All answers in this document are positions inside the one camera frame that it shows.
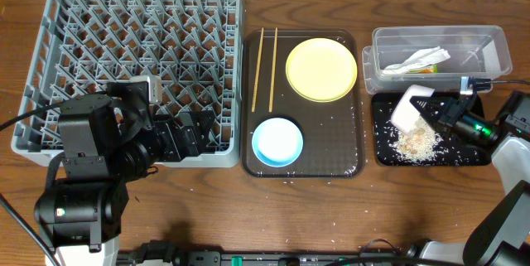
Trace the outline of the clear plastic waste bin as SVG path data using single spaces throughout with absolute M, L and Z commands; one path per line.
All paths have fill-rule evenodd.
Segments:
M 411 85 L 437 91 L 457 91 L 460 78 L 495 80 L 513 70 L 504 30 L 498 26 L 380 27 L 373 43 L 363 49 L 365 89 L 369 94 L 402 92 Z M 450 59 L 437 74 L 384 75 L 388 65 L 403 63 L 413 53 L 440 46 Z

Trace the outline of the yellow round plate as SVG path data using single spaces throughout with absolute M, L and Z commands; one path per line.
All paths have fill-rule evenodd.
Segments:
M 338 41 L 311 38 L 299 43 L 288 55 L 286 77 L 302 98 L 329 103 L 354 88 L 357 62 L 352 52 Z

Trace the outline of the white napkin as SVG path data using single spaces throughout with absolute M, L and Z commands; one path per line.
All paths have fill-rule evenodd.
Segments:
M 440 46 L 422 49 L 413 53 L 403 63 L 388 65 L 382 70 L 384 75 L 406 75 L 409 70 L 421 68 L 432 64 L 439 64 L 449 60 L 451 56 L 448 51 Z

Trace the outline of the wooden chopstick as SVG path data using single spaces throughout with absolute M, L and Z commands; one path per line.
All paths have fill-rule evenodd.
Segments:
M 268 104 L 269 113 L 271 113 L 273 110 L 274 87 L 275 87 L 276 64 L 277 64 L 277 37 L 278 37 L 278 28 L 276 27 L 274 31 L 274 41 L 273 41 L 273 50 L 272 50 L 271 82 L 270 82 L 270 93 L 269 93 L 269 104 Z
M 261 28 L 260 40 L 259 40 L 259 46 L 258 46 L 258 55 L 257 55 L 257 62 L 256 62 L 256 73 L 255 73 L 255 77 L 254 77 L 253 99 L 252 99 L 252 107 L 251 107 L 251 112 L 252 113 L 255 112 L 256 103 L 257 103 L 257 97 L 258 97 L 258 83 L 259 83 L 260 67 L 261 67 L 262 52 L 263 52 L 263 38 L 264 38 L 264 27 Z

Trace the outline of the green snack wrapper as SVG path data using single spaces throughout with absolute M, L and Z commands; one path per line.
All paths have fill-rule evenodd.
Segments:
M 412 69 L 408 71 L 408 74 L 437 74 L 437 73 L 438 73 L 437 64 L 423 66 L 421 68 Z

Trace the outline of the white bowl with residue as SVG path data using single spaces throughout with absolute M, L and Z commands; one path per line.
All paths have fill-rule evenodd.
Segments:
M 391 124 L 401 133 L 412 131 L 416 121 L 420 118 L 420 113 L 412 106 L 410 100 L 413 96 L 431 97 L 435 90 L 433 88 L 411 85 L 402 98 L 397 103 L 390 118 Z

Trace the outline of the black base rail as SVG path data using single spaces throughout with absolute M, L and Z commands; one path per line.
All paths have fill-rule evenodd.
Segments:
M 282 266 L 328 265 L 346 259 L 396 258 L 393 249 L 361 250 L 346 254 L 312 252 L 227 252 L 220 247 L 199 246 L 185 249 L 167 240 L 152 240 L 135 250 L 118 253 L 118 266 L 173 265 L 173 266 Z

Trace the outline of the dark brown serving tray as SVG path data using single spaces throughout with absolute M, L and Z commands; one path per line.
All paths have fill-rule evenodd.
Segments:
M 253 85 L 261 30 L 249 34 L 243 46 L 241 163 L 245 171 L 263 178 L 351 178 L 364 168 L 364 130 L 360 85 L 329 103 L 302 98 L 289 85 L 286 61 L 299 43 L 311 38 L 329 38 L 357 52 L 355 39 L 341 30 L 279 30 L 273 110 L 268 112 L 274 30 L 265 30 L 255 112 L 251 112 Z M 287 118 L 301 130 L 301 155 L 286 167 L 269 167 L 253 154 L 253 131 L 269 118 Z

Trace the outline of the light blue bowl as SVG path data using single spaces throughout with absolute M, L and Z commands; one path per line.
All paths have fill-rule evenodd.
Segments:
M 269 167 L 286 167 L 301 155 L 304 140 L 300 128 L 287 118 L 269 118 L 253 131 L 253 154 Z

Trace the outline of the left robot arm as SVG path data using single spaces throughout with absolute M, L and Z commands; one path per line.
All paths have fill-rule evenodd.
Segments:
M 34 208 L 49 255 L 71 245 L 102 251 L 121 232 L 127 183 L 157 173 L 158 162 L 180 162 L 206 150 L 214 111 L 156 117 L 149 88 L 146 81 L 110 83 L 104 92 L 60 105 L 63 151 L 51 160 Z

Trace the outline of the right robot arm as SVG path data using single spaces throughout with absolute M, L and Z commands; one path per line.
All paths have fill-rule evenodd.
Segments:
M 416 254 L 423 261 L 461 265 L 529 264 L 529 94 L 514 91 L 495 120 L 470 112 L 475 99 L 410 99 L 437 132 L 482 148 L 499 173 L 504 198 L 463 244 L 428 241 Z

